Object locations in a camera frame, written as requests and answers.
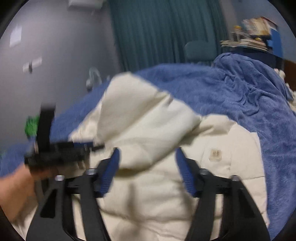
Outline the person's left hand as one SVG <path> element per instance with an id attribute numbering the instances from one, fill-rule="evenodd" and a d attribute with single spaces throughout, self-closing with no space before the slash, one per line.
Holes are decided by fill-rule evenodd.
<path id="1" fill-rule="evenodd" d="M 30 174 L 34 181 L 43 181 L 57 176 L 59 174 L 59 170 L 56 167 L 30 169 Z"/>

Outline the person's left forearm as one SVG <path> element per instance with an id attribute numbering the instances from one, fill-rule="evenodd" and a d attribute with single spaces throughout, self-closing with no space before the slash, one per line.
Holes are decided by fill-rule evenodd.
<path id="1" fill-rule="evenodd" d="M 9 221 L 14 221 L 28 197 L 35 194 L 35 178 L 25 165 L 1 177 L 1 208 Z"/>

